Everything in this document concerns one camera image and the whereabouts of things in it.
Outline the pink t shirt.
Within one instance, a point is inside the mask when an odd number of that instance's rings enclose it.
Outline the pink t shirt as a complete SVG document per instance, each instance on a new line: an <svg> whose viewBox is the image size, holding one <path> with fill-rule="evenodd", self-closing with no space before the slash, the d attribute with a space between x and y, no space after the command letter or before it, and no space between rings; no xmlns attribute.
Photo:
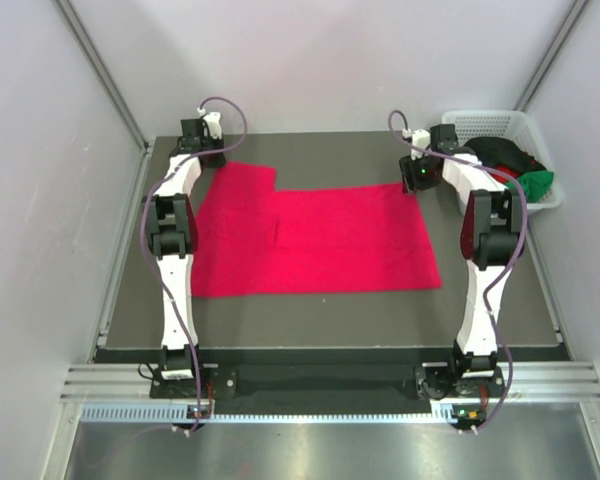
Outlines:
<svg viewBox="0 0 600 480"><path fill-rule="evenodd" d="M231 162L197 212L200 298L441 287L418 200L398 183L278 190L276 171Z"/></svg>

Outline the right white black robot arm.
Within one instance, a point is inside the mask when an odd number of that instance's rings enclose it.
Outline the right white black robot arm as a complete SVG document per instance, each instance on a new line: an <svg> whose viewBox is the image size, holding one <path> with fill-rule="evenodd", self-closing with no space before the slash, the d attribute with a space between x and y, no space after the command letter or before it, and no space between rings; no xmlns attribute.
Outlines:
<svg viewBox="0 0 600 480"><path fill-rule="evenodd" d="M468 284L463 320L447 365L417 369L418 390L431 400L483 394L503 380L497 323L504 287L524 249L526 197L517 184L503 183L503 173L460 145L452 124L406 127L397 136L410 149L399 161L404 192L447 183L464 206L460 251Z"/></svg>

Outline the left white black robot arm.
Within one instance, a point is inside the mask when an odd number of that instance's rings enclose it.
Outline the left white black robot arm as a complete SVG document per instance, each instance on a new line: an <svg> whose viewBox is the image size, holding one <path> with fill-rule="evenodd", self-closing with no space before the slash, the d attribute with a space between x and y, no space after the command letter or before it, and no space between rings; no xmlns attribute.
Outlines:
<svg viewBox="0 0 600 480"><path fill-rule="evenodd" d="M162 289L163 334L150 391L151 397L161 399L194 398L206 387L192 311L198 230L190 194L206 165L226 164L220 113L202 112L196 119L183 120L181 127L166 175L145 201L141 221L144 252L157 267Z"/></svg>

